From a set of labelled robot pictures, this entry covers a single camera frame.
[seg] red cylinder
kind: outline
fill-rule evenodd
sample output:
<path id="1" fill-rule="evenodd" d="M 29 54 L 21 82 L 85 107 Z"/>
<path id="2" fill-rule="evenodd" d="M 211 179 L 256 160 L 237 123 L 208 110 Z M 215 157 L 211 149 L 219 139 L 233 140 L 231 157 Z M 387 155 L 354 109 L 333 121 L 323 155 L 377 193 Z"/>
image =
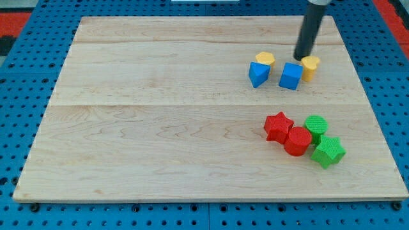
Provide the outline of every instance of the red cylinder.
<path id="1" fill-rule="evenodd" d="M 299 157 L 305 153 L 312 140 L 313 137 L 306 128 L 294 127 L 288 132 L 284 149 L 288 154 Z"/>

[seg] wood grain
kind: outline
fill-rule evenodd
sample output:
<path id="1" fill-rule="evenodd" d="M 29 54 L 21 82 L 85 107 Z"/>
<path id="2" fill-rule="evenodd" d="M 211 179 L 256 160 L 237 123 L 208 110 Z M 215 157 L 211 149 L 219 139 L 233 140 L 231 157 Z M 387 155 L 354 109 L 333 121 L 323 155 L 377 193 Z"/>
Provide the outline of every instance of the wood grain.
<path id="1" fill-rule="evenodd" d="M 322 64 L 278 87 L 301 17 L 84 17 L 24 166 L 22 203 L 384 201 L 407 198 L 331 17 Z M 277 59 L 258 89 L 260 51 Z M 324 116 L 347 155 L 323 170 L 313 147 L 266 142 L 265 117 Z"/>

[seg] yellow block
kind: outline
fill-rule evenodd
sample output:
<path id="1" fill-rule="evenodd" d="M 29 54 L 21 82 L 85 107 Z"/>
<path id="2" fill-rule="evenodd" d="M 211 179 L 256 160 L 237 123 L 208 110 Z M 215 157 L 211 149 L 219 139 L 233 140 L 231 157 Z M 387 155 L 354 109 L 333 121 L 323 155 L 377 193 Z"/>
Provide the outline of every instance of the yellow block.
<path id="1" fill-rule="evenodd" d="M 306 82 L 311 81 L 314 78 L 319 63 L 320 59 L 316 56 L 303 57 L 301 65 L 304 67 L 304 70 L 302 71 L 301 79 Z"/>
<path id="2" fill-rule="evenodd" d="M 256 62 L 271 66 L 270 69 L 271 73 L 275 64 L 275 58 L 274 55 L 270 52 L 260 52 L 259 54 L 256 55 Z"/>

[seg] blue cube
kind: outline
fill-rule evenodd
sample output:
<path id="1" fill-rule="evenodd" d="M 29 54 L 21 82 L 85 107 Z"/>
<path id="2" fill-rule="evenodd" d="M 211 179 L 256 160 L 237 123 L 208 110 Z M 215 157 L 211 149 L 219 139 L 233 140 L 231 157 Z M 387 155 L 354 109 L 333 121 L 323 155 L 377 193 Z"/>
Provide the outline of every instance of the blue cube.
<path id="1" fill-rule="evenodd" d="M 296 90 L 302 75 L 302 66 L 293 63 L 286 63 L 281 74 L 279 86 Z"/>
<path id="2" fill-rule="evenodd" d="M 270 73 L 270 66 L 261 63 L 250 63 L 249 77 L 254 88 L 259 87 L 262 83 L 267 81 Z"/>

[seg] red object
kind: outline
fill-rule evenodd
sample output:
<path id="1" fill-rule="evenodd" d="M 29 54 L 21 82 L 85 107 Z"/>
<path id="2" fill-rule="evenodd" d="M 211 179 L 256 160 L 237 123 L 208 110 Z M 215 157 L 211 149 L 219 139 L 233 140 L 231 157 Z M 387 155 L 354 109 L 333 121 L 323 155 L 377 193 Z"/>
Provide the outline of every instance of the red object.
<path id="1" fill-rule="evenodd" d="M 288 154 L 299 157 L 304 155 L 312 140 L 313 137 L 306 128 L 294 127 L 288 132 L 284 149 Z"/>
<path id="2" fill-rule="evenodd" d="M 395 7 L 387 0 L 373 0 L 390 31 L 394 35 L 398 44 L 400 44 L 406 57 L 409 58 L 409 31 L 403 25 L 401 17 L 396 14 Z"/>
<path id="3" fill-rule="evenodd" d="M 277 141 L 284 144 L 289 130 L 293 127 L 294 121 L 288 119 L 283 112 L 275 116 L 267 116 L 264 130 L 267 132 L 267 141 Z"/>
<path id="4" fill-rule="evenodd" d="M 31 13 L 0 13 L 0 37 L 18 37 Z"/>

